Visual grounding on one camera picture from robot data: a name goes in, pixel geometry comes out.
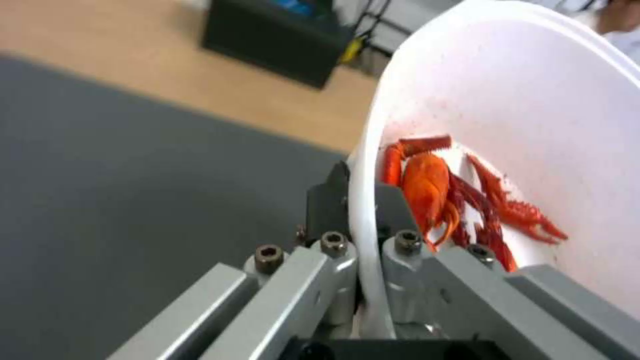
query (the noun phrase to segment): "white plastic container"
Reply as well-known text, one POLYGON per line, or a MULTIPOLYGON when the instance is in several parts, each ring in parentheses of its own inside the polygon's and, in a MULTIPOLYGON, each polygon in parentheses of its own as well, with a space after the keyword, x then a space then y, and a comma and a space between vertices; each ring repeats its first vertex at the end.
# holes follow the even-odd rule
POLYGON ((446 133, 569 234, 549 250, 506 231, 520 266, 557 266, 640 318, 640 69, 550 10, 469 0, 398 49, 349 159, 349 223, 368 304, 362 336, 393 336, 375 246, 379 147, 446 133))

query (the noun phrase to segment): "gray mat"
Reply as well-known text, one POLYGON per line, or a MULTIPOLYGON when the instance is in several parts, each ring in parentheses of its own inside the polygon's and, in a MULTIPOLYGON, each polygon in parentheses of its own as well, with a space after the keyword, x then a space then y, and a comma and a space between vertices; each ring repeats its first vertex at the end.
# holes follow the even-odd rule
POLYGON ((94 359, 290 249, 341 155, 0 56, 0 358, 94 359))

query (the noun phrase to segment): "bolt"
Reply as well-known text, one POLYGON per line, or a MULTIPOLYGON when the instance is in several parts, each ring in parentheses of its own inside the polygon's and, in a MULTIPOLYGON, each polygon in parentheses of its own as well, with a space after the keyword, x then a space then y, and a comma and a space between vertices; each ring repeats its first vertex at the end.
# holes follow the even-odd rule
POLYGON ((493 269, 495 263, 495 253, 488 247, 480 244, 469 244, 467 251, 472 254, 478 261, 489 269, 493 269))
POLYGON ((347 253, 346 236, 337 231, 327 231, 320 237, 320 249, 330 258, 339 258, 347 253))
POLYGON ((284 262, 284 253, 278 245, 263 245, 255 249, 253 260, 258 272, 271 275, 284 262))
POLYGON ((412 230, 400 230, 395 237, 396 251, 402 255, 413 255, 422 248, 422 237, 412 230))

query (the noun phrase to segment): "black box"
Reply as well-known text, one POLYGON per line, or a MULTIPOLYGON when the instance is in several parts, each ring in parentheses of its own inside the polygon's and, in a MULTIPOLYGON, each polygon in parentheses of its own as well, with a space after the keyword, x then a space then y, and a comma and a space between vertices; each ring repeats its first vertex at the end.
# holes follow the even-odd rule
POLYGON ((334 13, 311 19, 268 0, 212 0, 202 46, 322 88, 352 36, 334 13))

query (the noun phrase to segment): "wooden floor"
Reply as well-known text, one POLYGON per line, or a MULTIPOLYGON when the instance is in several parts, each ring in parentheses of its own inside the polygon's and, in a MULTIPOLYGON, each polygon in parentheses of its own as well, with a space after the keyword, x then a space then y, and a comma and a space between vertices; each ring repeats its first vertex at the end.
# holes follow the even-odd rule
POLYGON ((0 51, 333 150, 355 146, 375 79, 339 67, 315 90, 200 49, 204 19, 179 0, 2 0, 0 51))

